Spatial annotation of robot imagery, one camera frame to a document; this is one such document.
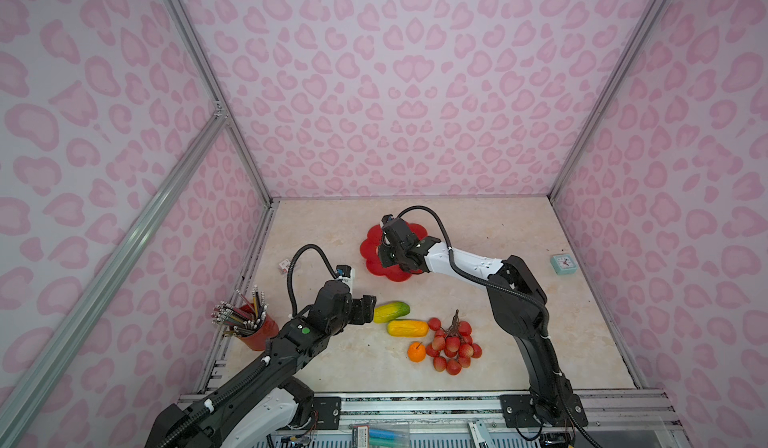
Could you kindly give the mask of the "yellow fake fruit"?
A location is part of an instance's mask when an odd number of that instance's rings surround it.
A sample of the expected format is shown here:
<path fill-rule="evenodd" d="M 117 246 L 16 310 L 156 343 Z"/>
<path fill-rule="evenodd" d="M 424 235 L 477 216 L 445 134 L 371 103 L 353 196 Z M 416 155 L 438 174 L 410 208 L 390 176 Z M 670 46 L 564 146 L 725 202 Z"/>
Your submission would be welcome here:
<path fill-rule="evenodd" d="M 429 334 L 430 328 L 426 322 L 418 320 L 397 319 L 387 324 L 387 333 L 399 338 L 422 338 Z"/>

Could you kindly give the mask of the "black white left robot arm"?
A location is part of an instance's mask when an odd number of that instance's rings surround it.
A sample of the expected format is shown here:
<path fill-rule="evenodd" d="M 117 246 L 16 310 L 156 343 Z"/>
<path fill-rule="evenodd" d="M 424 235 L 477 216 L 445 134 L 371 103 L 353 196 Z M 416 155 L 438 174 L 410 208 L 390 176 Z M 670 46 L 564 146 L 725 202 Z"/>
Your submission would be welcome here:
<path fill-rule="evenodd" d="M 347 283 L 331 280 L 315 302 L 270 339 L 264 352 L 228 382 L 182 409 L 172 404 L 155 419 L 147 447 L 252 447 L 278 429 L 302 427 L 299 407 L 314 393 L 295 378 L 349 325 L 374 318 L 376 298 L 355 299 Z"/>

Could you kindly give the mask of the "red fake lychee bunch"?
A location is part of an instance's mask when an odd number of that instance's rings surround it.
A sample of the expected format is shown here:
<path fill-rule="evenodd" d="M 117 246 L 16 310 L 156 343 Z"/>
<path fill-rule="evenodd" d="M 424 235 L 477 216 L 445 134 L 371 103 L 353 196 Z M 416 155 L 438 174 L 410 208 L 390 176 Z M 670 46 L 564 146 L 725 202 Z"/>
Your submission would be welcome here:
<path fill-rule="evenodd" d="M 449 323 L 432 317 L 426 324 L 432 340 L 426 345 L 425 354 L 432 359 L 437 373 L 457 376 L 483 356 L 483 349 L 473 339 L 472 325 L 459 310 L 454 312 Z"/>

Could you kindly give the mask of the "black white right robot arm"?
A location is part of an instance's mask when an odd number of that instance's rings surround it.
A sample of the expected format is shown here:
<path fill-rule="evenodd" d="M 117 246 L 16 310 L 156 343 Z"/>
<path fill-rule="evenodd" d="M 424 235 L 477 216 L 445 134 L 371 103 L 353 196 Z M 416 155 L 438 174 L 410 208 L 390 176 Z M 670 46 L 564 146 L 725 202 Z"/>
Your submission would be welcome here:
<path fill-rule="evenodd" d="M 588 425 L 580 398 L 563 373 L 550 334 L 547 296 L 522 258 L 488 258 L 453 246 L 438 216 L 441 236 L 419 238 L 400 216 L 382 218 L 378 257 L 385 268 L 435 273 L 483 288 L 496 324 L 520 350 L 529 379 L 524 415 L 552 427 Z"/>

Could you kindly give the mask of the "small fake orange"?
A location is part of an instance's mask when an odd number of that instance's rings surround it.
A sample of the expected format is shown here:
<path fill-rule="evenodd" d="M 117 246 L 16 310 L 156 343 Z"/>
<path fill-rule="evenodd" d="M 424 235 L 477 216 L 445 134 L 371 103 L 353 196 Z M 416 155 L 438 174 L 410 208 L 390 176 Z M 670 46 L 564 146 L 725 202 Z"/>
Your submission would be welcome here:
<path fill-rule="evenodd" d="M 407 350 L 407 357 L 413 363 L 421 363 L 427 357 L 425 345 L 421 342 L 413 342 Z"/>

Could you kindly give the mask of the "green yellow fake mango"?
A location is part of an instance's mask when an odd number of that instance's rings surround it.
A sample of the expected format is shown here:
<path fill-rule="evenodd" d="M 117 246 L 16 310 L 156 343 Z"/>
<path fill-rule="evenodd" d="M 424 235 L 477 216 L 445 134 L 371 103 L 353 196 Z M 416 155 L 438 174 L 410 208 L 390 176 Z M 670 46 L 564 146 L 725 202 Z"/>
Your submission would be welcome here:
<path fill-rule="evenodd" d="M 387 324 L 408 315 L 410 311 L 410 306 L 405 302 L 386 303 L 374 309 L 373 322 L 376 324 Z"/>

